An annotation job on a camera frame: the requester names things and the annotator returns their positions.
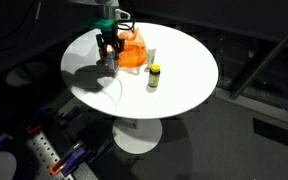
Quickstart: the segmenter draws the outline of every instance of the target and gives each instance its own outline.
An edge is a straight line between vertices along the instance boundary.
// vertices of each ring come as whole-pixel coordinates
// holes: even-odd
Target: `white round table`
[[[161,66],[157,88],[150,88],[146,64],[120,68],[113,75],[100,63],[92,30],[65,51],[61,71],[71,92],[88,106],[119,118],[113,136],[119,147],[140,154],[153,149],[162,134],[159,118],[175,116],[201,104],[214,90],[218,69],[212,54],[196,39],[178,30],[136,23],[147,48],[156,48]]]

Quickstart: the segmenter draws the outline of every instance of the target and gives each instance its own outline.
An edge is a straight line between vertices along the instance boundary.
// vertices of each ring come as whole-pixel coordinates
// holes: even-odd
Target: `table leg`
[[[142,154],[152,150],[162,136],[159,119],[118,119],[113,125],[116,144],[131,154]]]

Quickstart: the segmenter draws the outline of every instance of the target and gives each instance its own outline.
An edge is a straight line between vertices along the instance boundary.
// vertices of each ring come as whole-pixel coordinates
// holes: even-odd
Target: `orange plastic bag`
[[[124,51],[119,55],[120,67],[132,68],[146,64],[146,45],[138,27],[134,29],[134,33],[128,30],[120,33],[118,37],[125,39]]]

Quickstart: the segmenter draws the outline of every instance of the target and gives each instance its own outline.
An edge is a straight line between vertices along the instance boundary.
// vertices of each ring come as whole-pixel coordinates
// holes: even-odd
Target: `yellow bottle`
[[[152,88],[157,87],[158,81],[160,79],[160,66],[158,64],[152,64],[148,79],[148,85]]]

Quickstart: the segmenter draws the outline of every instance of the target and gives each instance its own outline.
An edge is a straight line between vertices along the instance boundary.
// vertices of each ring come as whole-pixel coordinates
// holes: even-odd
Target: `gray carpet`
[[[288,180],[288,147],[253,131],[253,118],[288,124],[210,97],[164,119],[159,145],[142,155],[114,147],[98,170],[107,180]]]

